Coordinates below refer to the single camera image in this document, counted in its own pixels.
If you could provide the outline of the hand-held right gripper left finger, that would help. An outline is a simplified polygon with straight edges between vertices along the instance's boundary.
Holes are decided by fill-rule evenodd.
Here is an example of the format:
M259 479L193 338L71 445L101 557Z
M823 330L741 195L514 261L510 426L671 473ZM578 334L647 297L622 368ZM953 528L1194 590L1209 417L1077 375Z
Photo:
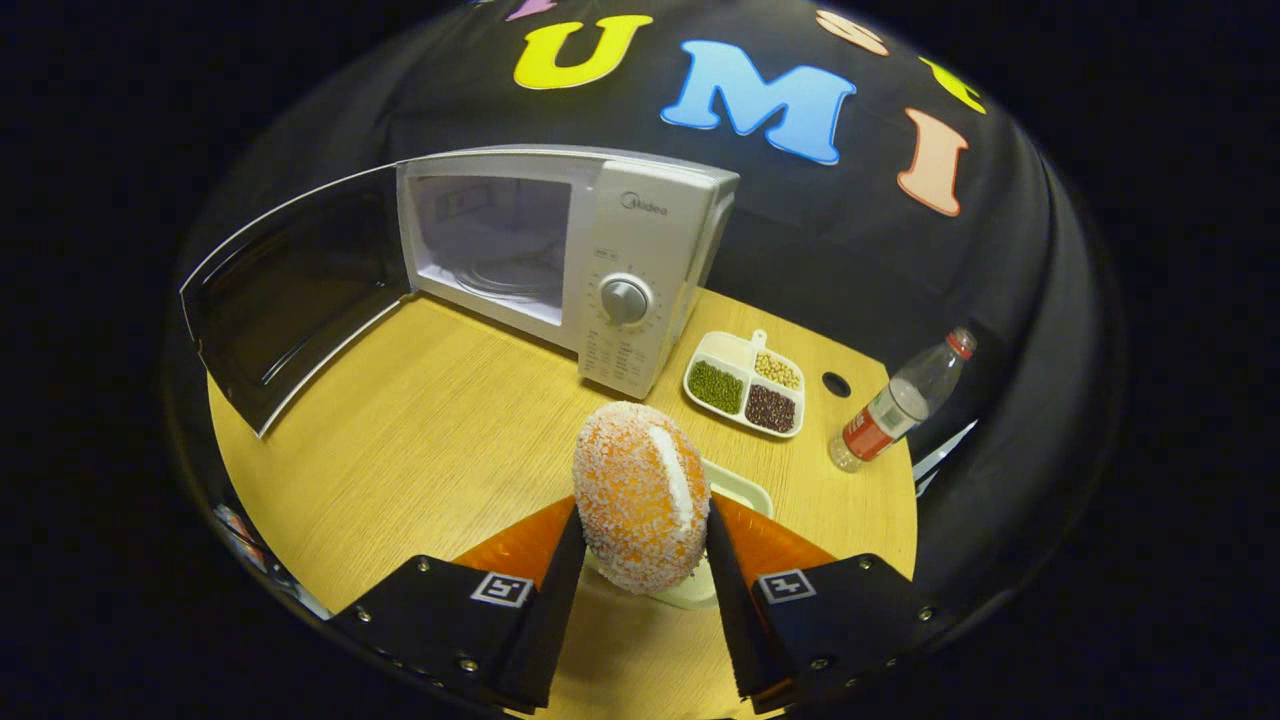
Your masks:
M550 698L584 555L567 496L456 559L406 559L330 625L480 714L532 714Z

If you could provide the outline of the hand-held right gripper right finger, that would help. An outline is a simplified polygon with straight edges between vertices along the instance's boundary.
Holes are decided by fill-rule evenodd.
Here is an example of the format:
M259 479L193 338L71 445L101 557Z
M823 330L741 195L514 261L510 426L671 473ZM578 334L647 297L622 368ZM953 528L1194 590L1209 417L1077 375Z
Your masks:
M739 693L833 714L936 647L936 603L874 553L837 559L722 495L707 559Z

